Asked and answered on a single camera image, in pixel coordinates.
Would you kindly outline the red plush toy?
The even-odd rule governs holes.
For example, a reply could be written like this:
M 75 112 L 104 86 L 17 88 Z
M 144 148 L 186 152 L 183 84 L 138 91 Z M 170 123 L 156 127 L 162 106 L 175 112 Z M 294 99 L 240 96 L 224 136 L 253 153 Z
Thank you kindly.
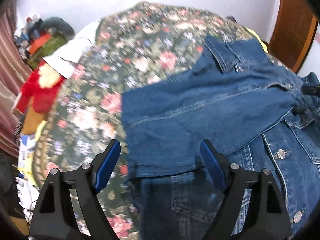
M 23 115 L 28 107 L 36 113 L 48 113 L 62 83 L 74 71 L 69 63 L 55 57 L 45 57 L 22 85 L 12 107 L 14 115 Z

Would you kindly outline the clutter pile on box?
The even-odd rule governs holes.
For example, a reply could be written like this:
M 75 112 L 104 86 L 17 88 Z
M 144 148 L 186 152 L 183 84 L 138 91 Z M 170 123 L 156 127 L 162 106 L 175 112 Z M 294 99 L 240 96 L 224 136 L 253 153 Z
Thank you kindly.
M 42 18 L 34 15 L 33 18 L 27 18 L 25 26 L 22 29 L 16 30 L 14 43 L 21 58 L 25 59 L 29 57 L 31 45 L 45 33 L 45 31 L 41 31 L 42 24 Z

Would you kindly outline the white cloth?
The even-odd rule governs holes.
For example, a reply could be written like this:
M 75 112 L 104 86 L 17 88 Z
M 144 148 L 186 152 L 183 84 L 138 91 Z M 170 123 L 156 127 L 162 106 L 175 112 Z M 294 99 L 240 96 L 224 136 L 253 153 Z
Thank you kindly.
M 44 61 L 64 78 L 70 78 L 82 55 L 95 46 L 99 25 L 100 19 L 89 23 L 52 55 L 44 57 Z

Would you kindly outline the papers on floor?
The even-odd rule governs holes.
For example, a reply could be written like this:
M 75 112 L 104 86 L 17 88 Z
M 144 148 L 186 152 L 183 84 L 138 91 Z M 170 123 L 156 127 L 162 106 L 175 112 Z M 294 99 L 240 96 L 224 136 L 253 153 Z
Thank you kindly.
M 19 204 L 23 208 L 24 216 L 27 222 L 31 222 L 33 210 L 40 194 L 36 181 L 32 172 L 33 157 L 36 143 L 46 125 L 47 121 L 42 121 L 35 134 L 20 135 L 19 155 L 18 155 L 18 171 L 19 177 L 16 177 Z

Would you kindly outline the dark floral bedspread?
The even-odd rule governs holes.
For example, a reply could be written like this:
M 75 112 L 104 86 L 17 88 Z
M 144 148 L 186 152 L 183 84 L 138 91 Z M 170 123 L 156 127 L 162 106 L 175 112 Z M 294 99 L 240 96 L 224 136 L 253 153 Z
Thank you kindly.
M 101 208 L 120 239 L 194 239 L 208 228 L 221 193 L 204 181 L 205 170 L 153 178 L 161 202 L 138 210 L 138 187 L 128 180 L 128 155 L 121 124 L 122 93 L 157 83 L 192 67 L 207 35 L 221 41 L 248 40 L 255 32 L 207 10 L 142 2 L 86 26 L 57 54 L 82 49 L 73 75 L 52 104 L 37 142 L 33 176 L 42 186 L 49 172 L 69 171 L 102 152 L 112 139 L 121 155 L 108 185 L 98 194 Z

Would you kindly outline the blue denim jacket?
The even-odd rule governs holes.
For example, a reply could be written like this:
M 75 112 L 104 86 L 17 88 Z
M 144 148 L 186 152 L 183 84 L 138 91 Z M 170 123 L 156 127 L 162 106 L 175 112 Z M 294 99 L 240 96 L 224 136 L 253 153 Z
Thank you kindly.
M 123 94 L 128 180 L 141 239 L 201 239 L 223 192 L 201 157 L 209 140 L 231 163 L 271 171 L 293 233 L 319 200 L 319 98 L 280 66 L 257 39 L 221 42 L 207 36 L 185 72 Z

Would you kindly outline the orange box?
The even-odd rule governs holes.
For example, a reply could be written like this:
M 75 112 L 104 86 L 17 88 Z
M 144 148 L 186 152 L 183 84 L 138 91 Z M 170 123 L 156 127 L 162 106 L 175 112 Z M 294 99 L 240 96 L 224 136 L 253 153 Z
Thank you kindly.
M 29 48 L 29 53 L 34 54 L 39 48 L 41 48 L 47 41 L 52 38 L 50 34 L 44 34 L 33 41 Z

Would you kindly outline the striped pink curtain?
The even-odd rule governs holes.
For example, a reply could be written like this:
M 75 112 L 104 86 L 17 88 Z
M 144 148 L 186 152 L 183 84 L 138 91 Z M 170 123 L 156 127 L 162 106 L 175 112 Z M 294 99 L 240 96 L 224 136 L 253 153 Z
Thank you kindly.
M 12 107 L 31 69 L 24 64 L 14 43 L 17 27 L 17 5 L 13 1 L 1 16 L 1 152 L 18 157 L 13 131 L 18 118 Z

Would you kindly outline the yellow cloth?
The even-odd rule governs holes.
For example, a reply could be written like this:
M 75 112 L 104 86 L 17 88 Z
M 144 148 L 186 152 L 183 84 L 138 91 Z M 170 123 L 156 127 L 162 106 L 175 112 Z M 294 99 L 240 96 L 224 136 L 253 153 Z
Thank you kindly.
M 265 53 L 268 54 L 268 48 L 267 48 L 267 45 L 261 40 L 260 36 L 252 29 L 249 29 L 248 27 L 246 27 L 246 29 L 253 35 L 257 38 L 257 40 L 259 41 L 259 43 L 261 44 L 263 50 Z

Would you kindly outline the wooden door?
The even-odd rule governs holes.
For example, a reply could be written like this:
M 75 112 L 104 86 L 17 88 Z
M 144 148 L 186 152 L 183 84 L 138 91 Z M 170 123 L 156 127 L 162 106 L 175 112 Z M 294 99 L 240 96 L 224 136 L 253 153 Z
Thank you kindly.
M 269 43 L 273 56 L 297 73 L 316 35 L 317 18 L 305 0 L 280 0 Z

